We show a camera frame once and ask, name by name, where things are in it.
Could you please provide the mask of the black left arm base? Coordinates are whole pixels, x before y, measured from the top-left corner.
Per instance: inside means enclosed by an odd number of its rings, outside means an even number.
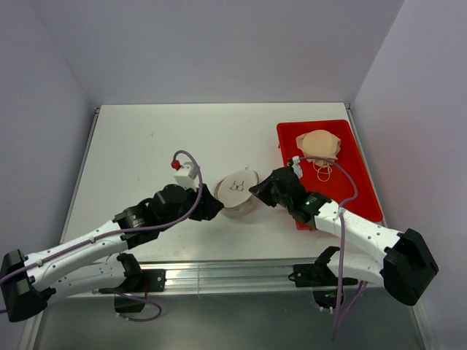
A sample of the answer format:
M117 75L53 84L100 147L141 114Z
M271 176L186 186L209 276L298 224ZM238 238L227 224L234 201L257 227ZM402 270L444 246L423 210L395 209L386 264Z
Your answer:
M119 287L98 289L100 294L114 295L114 310L120 318L132 322L148 322L162 315L162 307L149 299L151 292L163 292L166 283L166 270L143 269L139 277L126 281ZM146 319L136 318L136 314L143 311L145 306L152 306L157 310L154 316Z

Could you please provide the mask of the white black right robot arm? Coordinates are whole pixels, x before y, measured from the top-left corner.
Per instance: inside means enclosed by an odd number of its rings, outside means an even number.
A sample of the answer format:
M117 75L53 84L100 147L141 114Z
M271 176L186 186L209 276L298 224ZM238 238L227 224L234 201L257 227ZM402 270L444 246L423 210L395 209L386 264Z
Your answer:
M298 175L286 166L249 189L267 206L281 206L298 223L343 238L361 249L339 259L334 253L315 270L319 281L332 284L340 276L382 285L404 305L415 305L439 272L439 267L422 235L404 232L364 219L318 192L306 190Z

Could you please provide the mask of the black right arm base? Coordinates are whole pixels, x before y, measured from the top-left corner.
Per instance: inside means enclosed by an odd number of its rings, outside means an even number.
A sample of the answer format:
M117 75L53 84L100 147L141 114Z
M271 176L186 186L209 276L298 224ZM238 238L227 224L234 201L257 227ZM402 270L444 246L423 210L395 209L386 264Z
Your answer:
M337 304L338 276L329 268L329 262L295 264L288 279L297 288L311 287L313 298L320 309L333 311Z

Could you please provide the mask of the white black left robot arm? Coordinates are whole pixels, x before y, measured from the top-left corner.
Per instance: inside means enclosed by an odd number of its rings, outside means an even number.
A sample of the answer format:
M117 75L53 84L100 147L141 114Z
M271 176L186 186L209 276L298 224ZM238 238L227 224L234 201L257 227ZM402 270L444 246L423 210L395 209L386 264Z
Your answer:
M205 184L197 189L169 184L65 244L37 253L8 252L1 263L4 313L10 322L21 322L71 295L134 292L143 272L131 249L186 219L210 221L222 209Z

